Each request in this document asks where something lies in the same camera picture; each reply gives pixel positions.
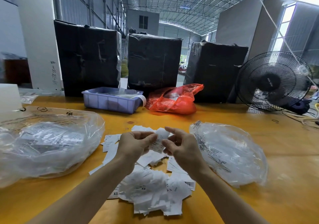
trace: white cord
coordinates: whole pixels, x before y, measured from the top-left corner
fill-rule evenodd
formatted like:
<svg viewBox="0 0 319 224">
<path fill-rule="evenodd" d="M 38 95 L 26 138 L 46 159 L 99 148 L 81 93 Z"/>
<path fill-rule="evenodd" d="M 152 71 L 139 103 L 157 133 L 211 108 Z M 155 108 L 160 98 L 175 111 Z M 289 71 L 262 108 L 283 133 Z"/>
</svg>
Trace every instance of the white cord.
<svg viewBox="0 0 319 224">
<path fill-rule="evenodd" d="M 299 65 L 302 65 L 299 60 L 297 59 L 297 57 L 295 56 L 295 54 L 292 52 L 292 50 L 290 49 L 289 45 L 287 44 L 286 40 L 285 40 L 285 37 L 281 34 L 280 30 L 278 29 L 276 23 L 273 21 L 272 17 L 270 16 L 267 8 L 265 7 L 265 4 L 263 3 L 262 0 L 260 0 L 261 4 L 263 5 L 266 13 L 268 14 L 270 20 L 272 21 L 272 23 L 275 25 L 276 29 L 278 30 L 280 36 L 283 38 L 284 42 L 285 42 L 285 45 L 287 46 L 289 52 L 293 55 L 293 57 L 295 58 L 295 60 L 298 62 Z M 317 91 L 319 90 L 319 88 L 317 87 L 316 83 L 307 75 L 308 79 L 311 81 L 311 83 L 317 88 Z"/>
</svg>

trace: white pillar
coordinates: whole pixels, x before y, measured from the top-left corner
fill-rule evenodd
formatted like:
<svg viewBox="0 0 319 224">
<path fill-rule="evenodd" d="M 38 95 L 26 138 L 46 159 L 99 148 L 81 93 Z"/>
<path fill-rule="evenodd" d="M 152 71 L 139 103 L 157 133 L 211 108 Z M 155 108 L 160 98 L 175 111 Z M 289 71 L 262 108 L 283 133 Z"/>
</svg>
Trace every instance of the white pillar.
<svg viewBox="0 0 319 224">
<path fill-rule="evenodd" d="M 17 0 L 32 87 L 61 90 L 53 0 Z"/>
</svg>

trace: red plastic bag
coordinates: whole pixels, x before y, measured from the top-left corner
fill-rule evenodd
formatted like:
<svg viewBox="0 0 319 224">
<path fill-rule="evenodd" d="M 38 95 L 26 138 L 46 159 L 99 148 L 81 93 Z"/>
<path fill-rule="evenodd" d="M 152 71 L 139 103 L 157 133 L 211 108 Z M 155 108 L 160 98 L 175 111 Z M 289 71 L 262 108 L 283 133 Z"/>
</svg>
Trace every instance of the red plastic bag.
<svg viewBox="0 0 319 224">
<path fill-rule="evenodd" d="M 194 95 L 202 89 L 201 84 L 159 89 L 149 94 L 145 107 L 151 111 L 191 114 L 196 112 Z"/>
</svg>

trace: forearm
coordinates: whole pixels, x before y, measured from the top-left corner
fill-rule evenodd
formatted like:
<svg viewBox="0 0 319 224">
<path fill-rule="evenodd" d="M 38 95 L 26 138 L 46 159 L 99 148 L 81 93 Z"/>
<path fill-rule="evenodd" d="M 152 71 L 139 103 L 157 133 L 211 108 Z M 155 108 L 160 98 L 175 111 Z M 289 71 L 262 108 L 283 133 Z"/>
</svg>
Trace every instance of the forearm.
<svg viewBox="0 0 319 224">
<path fill-rule="evenodd" d="M 196 181 L 208 195 L 225 224 L 268 223 L 209 168 L 200 171 L 196 175 Z"/>
<path fill-rule="evenodd" d="M 113 159 L 28 223 L 89 223 L 126 174 L 124 161 Z"/>
</svg>

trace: concrete floor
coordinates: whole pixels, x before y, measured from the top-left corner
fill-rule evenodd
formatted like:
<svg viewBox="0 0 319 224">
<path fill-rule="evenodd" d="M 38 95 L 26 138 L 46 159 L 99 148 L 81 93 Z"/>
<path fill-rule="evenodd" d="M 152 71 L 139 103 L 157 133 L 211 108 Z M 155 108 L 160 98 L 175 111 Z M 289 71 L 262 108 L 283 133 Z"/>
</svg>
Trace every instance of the concrete floor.
<svg viewBox="0 0 319 224">
<path fill-rule="evenodd" d="M 176 87 L 182 86 L 184 82 L 184 75 L 177 75 Z M 121 78 L 121 88 L 127 89 L 127 78 Z"/>
</svg>

